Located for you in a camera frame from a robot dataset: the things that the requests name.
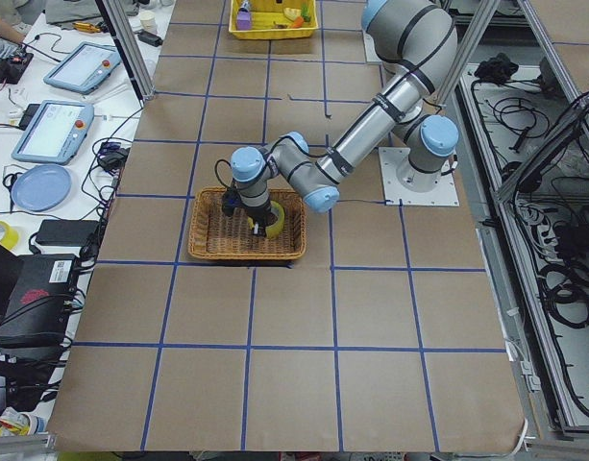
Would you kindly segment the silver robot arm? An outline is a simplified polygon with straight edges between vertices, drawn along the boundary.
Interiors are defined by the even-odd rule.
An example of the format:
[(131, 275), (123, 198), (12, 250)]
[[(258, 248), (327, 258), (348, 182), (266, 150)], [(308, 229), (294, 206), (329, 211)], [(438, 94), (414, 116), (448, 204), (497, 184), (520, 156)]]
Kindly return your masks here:
[(400, 181), (411, 190), (430, 190), (454, 153), (456, 124), (422, 108), (454, 62), (453, 19), (430, 1), (370, 1), (361, 28), (374, 40), (377, 56), (395, 65), (395, 74), (323, 155), (311, 161), (307, 142), (297, 132), (261, 148), (233, 152), (233, 179), (222, 195), (221, 211), (231, 217), (242, 209), (253, 234), (272, 237), (272, 226), (283, 218), (268, 191), (269, 181), (277, 176), (283, 176), (309, 208), (324, 213), (337, 203), (339, 184), (389, 133), (409, 149)]

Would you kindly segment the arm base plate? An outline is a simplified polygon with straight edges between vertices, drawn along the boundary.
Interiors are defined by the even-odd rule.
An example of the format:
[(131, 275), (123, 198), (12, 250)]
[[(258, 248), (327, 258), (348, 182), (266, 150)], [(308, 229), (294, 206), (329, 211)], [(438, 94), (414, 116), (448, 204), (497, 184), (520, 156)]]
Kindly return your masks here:
[(384, 201), (390, 206), (459, 206), (446, 159), (438, 172), (426, 174), (409, 163), (409, 148), (380, 147), (380, 172)]
[(382, 65), (382, 60), (376, 52), (374, 39), (366, 33), (363, 33), (362, 37), (366, 62), (371, 64)]

